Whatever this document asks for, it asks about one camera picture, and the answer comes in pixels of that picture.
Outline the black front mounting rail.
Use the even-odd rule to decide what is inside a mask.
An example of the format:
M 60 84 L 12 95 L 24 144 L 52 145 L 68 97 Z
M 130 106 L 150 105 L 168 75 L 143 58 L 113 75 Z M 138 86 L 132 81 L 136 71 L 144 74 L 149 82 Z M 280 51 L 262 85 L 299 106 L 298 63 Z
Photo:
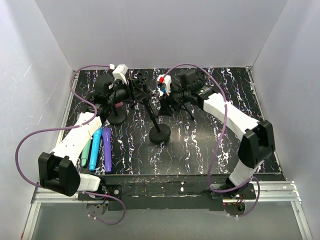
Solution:
M 213 200 L 204 174 L 103 175 L 108 185 L 122 187 L 127 210 L 208 209 L 223 211 L 222 200 Z

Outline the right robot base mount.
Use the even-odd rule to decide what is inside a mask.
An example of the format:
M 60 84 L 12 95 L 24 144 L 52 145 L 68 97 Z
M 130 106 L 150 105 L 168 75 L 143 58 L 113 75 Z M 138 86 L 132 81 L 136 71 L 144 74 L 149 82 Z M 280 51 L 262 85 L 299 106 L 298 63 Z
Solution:
M 247 216 L 257 206 L 260 198 L 260 188 L 256 192 L 252 183 L 247 183 L 238 189 L 228 191 L 227 185 L 219 185 L 219 192 L 210 191 L 209 196 L 214 201 L 221 201 L 223 211 L 226 212 L 228 217 L 239 219 Z

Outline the mint green microphone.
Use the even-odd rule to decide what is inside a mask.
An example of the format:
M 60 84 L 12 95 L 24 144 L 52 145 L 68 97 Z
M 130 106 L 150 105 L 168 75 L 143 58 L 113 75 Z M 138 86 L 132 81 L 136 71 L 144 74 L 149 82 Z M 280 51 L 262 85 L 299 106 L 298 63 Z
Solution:
M 91 145 L 93 138 L 91 137 L 81 152 L 81 167 L 86 167 L 90 161 Z

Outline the blue and white block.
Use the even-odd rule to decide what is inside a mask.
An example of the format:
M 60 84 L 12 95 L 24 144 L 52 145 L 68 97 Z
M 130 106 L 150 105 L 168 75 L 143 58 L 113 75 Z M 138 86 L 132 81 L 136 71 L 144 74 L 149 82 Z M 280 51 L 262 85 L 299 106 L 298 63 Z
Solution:
M 157 90 L 160 97 L 166 93 L 166 88 L 164 86 L 159 86 Z

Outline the black round-base clip stand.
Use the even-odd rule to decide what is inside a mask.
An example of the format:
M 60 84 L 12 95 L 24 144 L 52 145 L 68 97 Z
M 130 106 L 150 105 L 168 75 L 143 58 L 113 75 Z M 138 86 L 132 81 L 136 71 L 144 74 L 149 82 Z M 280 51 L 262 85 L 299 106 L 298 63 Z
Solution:
M 126 120 L 127 112 L 123 108 L 123 105 L 120 107 L 116 107 L 116 105 L 114 105 L 112 107 L 112 112 L 107 118 L 111 125 L 121 125 Z

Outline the solid purple microphone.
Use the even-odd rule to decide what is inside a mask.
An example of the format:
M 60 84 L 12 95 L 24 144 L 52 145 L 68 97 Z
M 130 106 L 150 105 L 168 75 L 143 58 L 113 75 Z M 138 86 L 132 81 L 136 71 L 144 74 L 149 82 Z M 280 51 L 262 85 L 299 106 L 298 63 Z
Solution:
M 112 132 L 109 127 L 102 128 L 102 140 L 103 140 L 103 149 L 104 149 L 104 166 L 105 172 L 112 172 L 112 143 L 111 136 Z

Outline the black tripod stand with ring clamp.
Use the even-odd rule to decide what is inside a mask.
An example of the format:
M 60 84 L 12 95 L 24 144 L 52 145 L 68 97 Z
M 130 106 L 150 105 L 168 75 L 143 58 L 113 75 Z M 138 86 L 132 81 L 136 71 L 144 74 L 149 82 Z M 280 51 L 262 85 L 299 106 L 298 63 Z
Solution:
M 135 96 L 135 98 L 130 103 L 130 108 L 134 109 L 136 105 L 141 104 L 144 106 L 151 119 L 157 119 L 159 116 L 155 113 L 155 111 L 152 108 L 151 99 L 152 96 L 149 94 L 141 94 L 139 96 Z

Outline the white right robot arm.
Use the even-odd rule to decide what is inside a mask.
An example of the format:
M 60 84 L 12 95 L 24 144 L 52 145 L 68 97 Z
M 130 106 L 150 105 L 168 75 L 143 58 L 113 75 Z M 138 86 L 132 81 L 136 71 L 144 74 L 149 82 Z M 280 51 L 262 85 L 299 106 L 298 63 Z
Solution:
M 245 192 L 244 185 L 258 167 L 276 150 L 272 124 L 259 121 L 225 100 L 218 87 L 206 83 L 206 74 L 200 69 L 188 69 L 178 74 L 179 84 L 171 76 L 157 77 L 160 101 L 159 115 L 171 116 L 186 103 L 198 106 L 226 124 L 241 141 L 238 163 L 226 180 L 227 195 L 237 199 Z

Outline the cyan blue microphone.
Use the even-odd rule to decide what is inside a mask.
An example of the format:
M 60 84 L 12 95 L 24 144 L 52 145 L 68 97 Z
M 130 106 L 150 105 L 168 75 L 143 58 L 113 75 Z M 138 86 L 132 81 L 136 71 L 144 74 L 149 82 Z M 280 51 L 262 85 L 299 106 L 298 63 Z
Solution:
M 103 128 L 100 127 L 93 134 L 91 153 L 90 153 L 90 159 L 89 159 L 89 165 L 88 165 L 90 171 L 94 171 L 96 169 L 102 131 L 103 131 Z

